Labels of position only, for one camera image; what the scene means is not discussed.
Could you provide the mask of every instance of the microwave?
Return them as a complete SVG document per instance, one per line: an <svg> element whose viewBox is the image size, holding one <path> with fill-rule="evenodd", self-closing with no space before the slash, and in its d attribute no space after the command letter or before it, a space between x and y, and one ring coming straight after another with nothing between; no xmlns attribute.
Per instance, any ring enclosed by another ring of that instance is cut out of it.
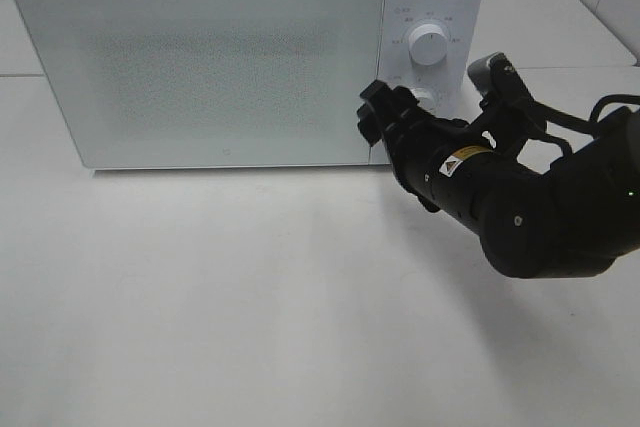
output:
<svg viewBox="0 0 640 427"><path fill-rule="evenodd" d="M480 0L15 0L82 163L386 162L374 79L450 115Z"/></svg>

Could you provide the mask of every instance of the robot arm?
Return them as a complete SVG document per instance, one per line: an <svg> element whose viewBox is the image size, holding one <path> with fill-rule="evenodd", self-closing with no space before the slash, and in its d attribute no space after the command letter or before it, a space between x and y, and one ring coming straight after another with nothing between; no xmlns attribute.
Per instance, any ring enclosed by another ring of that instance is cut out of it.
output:
<svg viewBox="0 0 640 427"><path fill-rule="evenodd" d="M482 113L472 122L425 112L411 92L374 81L361 94L358 128L382 141L400 185L430 212L444 210L480 237L487 259L519 278L586 277L640 247L640 97L608 96L582 120L534 100L502 53L468 75ZM578 152L547 122L593 141ZM483 136L489 132L495 146ZM529 139L558 145L545 173L517 161Z"/></svg>

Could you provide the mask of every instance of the white table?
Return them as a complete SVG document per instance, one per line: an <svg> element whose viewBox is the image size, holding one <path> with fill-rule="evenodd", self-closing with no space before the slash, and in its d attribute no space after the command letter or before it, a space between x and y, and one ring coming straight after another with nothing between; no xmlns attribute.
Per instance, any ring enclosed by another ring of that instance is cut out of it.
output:
<svg viewBox="0 0 640 427"><path fill-rule="evenodd" d="M0 0L0 75L42 73L21 26L13 0ZM469 58L496 51L520 68L636 62L579 0L483 0Z"/></svg>
<svg viewBox="0 0 640 427"><path fill-rule="evenodd" d="M640 93L635 68L522 74L573 113ZM510 280L387 169L93 175L44 79L0 104L2 425L637 423L638 253Z"/></svg>

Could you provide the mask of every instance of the perforated mesh screen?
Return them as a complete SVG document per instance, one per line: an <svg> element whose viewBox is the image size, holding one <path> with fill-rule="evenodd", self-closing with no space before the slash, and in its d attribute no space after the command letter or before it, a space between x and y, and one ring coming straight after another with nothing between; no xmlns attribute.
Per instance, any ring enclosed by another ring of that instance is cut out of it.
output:
<svg viewBox="0 0 640 427"><path fill-rule="evenodd" d="M85 163L365 163L382 0L20 0Z"/></svg>

